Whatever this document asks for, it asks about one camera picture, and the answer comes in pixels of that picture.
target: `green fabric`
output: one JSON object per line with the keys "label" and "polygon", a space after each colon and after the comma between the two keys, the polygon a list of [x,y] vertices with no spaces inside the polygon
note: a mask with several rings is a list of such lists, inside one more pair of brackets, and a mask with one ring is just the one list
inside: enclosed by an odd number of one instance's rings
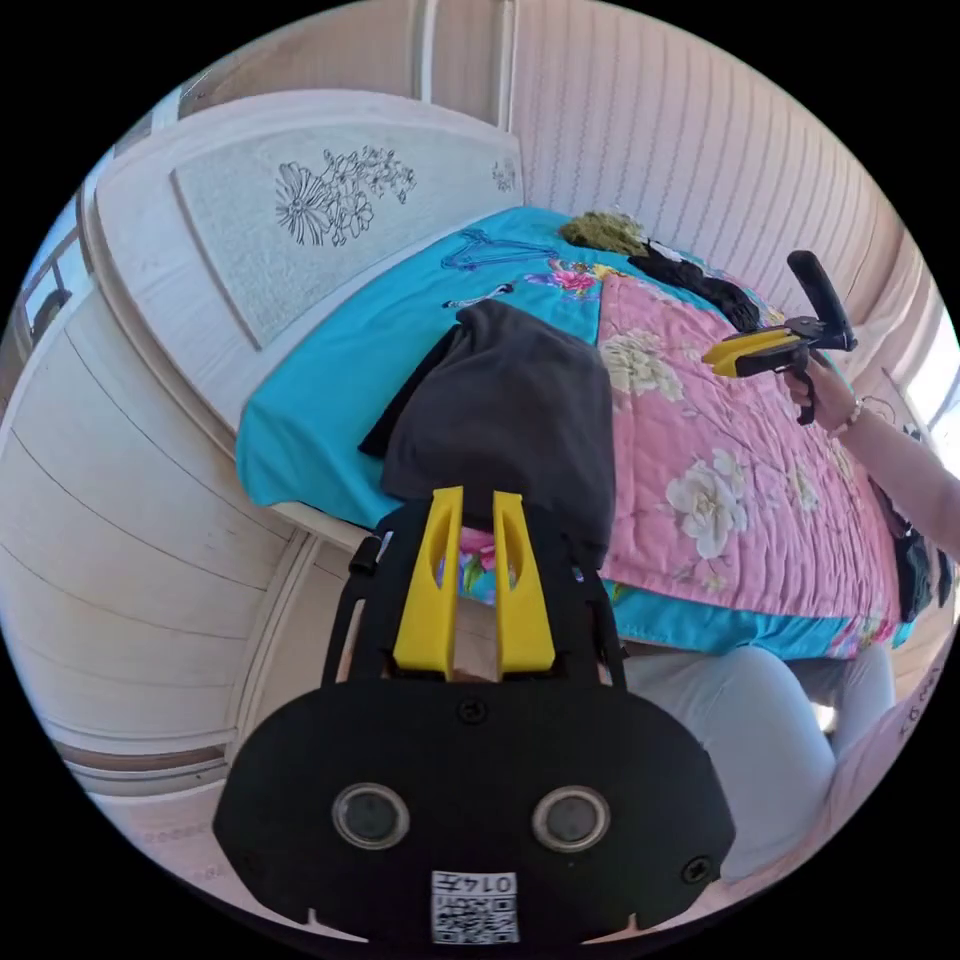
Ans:
{"label": "green fabric", "polygon": [[627,257],[647,256],[643,227],[625,213],[591,210],[564,224],[560,236],[575,247],[609,250]]}

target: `person's hand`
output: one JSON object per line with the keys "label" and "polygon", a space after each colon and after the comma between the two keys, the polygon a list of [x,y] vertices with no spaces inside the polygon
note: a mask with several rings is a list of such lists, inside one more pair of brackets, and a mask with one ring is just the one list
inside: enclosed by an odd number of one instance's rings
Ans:
{"label": "person's hand", "polygon": [[[836,430],[853,414],[857,399],[847,382],[832,367],[821,367],[812,357],[807,364],[807,376],[813,381],[816,402],[813,416],[824,430]],[[810,406],[810,391],[789,370],[783,375],[790,397],[800,407]]]}

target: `pink flower print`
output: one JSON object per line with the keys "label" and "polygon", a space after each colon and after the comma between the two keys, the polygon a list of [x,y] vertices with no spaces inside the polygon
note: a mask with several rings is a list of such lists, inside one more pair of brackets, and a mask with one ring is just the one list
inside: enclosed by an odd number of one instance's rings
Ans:
{"label": "pink flower print", "polygon": [[586,293],[597,282],[592,274],[577,273],[574,270],[555,270],[553,277],[554,283],[562,290],[576,294]]}
{"label": "pink flower print", "polygon": [[460,533],[460,550],[468,556],[476,557],[485,573],[493,569],[496,559],[493,534],[464,527]]}

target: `flower carving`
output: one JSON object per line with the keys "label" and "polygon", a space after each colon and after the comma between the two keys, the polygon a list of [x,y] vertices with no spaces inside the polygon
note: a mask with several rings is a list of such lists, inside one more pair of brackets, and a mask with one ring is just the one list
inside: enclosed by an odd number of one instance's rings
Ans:
{"label": "flower carving", "polygon": [[277,179],[277,223],[301,246],[342,246],[349,233],[354,239],[370,229],[373,207],[370,196],[387,190],[400,203],[417,185],[413,170],[404,166],[393,150],[364,147],[359,153],[334,155],[324,150],[326,167],[315,174],[299,163],[281,163]]}
{"label": "flower carving", "polygon": [[490,175],[501,193],[509,193],[517,189],[517,168],[512,158],[507,157],[502,166],[498,160],[493,165],[493,172]]}

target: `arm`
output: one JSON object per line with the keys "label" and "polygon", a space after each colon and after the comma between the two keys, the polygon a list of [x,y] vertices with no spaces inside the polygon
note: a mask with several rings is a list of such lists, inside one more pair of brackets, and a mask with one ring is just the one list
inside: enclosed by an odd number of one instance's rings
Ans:
{"label": "arm", "polygon": [[[834,370],[810,363],[807,373],[816,393],[817,423],[834,430],[853,412],[855,398]],[[784,380],[794,402],[808,406],[806,386],[789,373]],[[920,533],[944,553],[960,558],[960,479],[926,446],[870,410],[861,410],[838,439]]]}

